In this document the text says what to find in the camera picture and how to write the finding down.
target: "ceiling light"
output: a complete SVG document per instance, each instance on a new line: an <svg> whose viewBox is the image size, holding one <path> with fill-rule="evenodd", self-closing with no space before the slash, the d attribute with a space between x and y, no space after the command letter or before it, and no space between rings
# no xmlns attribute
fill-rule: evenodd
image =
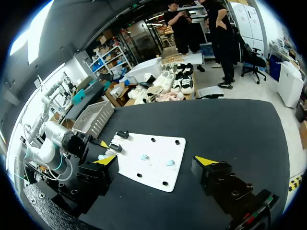
<svg viewBox="0 0 307 230"><path fill-rule="evenodd" d="M163 25L163 24L147 23L146 25Z"/></svg>
<svg viewBox="0 0 307 230"><path fill-rule="evenodd" d="M38 58L40 36L42 35L45 20L54 0L50 1L31 21L28 37L29 65Z"/></svg>
<svg viewBox="0 0 307 230"><path fill-rule="evenodd" d="M158 15L158 16L152 17L152 18L150 18L150 19L148 19L148 20L151 20L151 19L154 19L154 18L157 18L157 17L161 17L161 16L163 16L163 15L164 15L164 13L163 13L163 14L160 14L160 15Z"/></svg>
<svg viewBox="0 0 307 230"><path fill-rule="evenodd" d="M13 43L10 55L15 53L17 50L19 50L21 47L24 46L26 41L28 40L28 30L25 31L23 34L21 34Z"/></svg>

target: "office chair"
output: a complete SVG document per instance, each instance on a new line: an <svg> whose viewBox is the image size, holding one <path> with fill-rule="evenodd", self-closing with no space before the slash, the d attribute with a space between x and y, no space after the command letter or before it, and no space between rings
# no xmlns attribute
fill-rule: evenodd
<svg viewBox="0 0 307 230"><path fill-rule="evenodd" d="M261 73L258 69L258 67L266 67L265 60L263 60L261 57L258 56L260 55L259 53L257 53L259 49L253 48L252 50L251 47L244 42L243 38L239 33L239 30L236 27L233 27L233 29L235 32L235 40L240 44L242 62L244 61L252 65L252 67L244 67L247 68L247 70L242 72L241 77L244 77L244 74L246 73L252 72L253 74L256 75L258 79L257 84L260 84L260 79L258 74L264 76L264 80L266 81L267 77L263 73Z"/></svg>

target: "man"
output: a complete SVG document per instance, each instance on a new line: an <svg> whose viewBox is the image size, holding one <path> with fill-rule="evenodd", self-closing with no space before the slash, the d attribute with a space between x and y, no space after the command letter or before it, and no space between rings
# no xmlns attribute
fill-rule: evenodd
<svg viewBox="0 0 307 230"><path fill-rule="evenodd" d="M232 62L233 32L227 17L227 9L218 0L198 0L207 10L212 38L218 46L218 55L225 74L224 82L218 84L224 89L232 89L234 65Z"/></svg>
<svg viewBox="0 0 307 230"><path fill-rule="evenodd" d="M174 31L178 52L181 54L187 54L190 48L190 50L196 54L201 47L191 28L191 18L186 12L177 11L178 4L176 1L170 1L168 8L169 11L164 14L164 20L165 23L170 25ZM197 69L201 72L205 72L205 69L201 65L198 65Z"/></svg>

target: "white basket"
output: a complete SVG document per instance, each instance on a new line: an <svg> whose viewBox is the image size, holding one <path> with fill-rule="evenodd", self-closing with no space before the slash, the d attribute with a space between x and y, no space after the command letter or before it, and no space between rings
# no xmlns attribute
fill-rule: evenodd
<svg viewBox="0 0 307 230"><path fill-rule="evenodd" d="M125 74L130 83L144 82L145 73L151 73L155 78L161 74L161 57L142 62Z"/></svg>
<svg viewBox="0 0 307 230"><path fill-rule="evenodd" d="M72 129L97 138L113 113L114 109L109 101L89 105L80 114Z"/></svg>

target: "black t-shirt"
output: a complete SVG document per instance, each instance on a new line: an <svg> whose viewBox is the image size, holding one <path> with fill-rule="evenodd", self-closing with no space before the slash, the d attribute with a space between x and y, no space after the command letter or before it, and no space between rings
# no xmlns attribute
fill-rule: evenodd
<svg viewBox="0 0 307 230"><path fill-rule="evenodd" d="M225 6L219 0L206 0L202 5L206 8L208 13L210 30L215 29L218 11L226 9ZM231 30L230 21L227 15L222 19L222 22L225 23L227 30Z"/></svg>
<svg viewBox="0 0 307 230"><path fill-rule="evenodd" d="M166 25L168 22L175 18L180 11L168 11L164 14L164 20ZM190 33L190 23L187 19L182 16L180 17L175 24L172 25L172 29L174 31L174 36L186 36Z"/></svg>

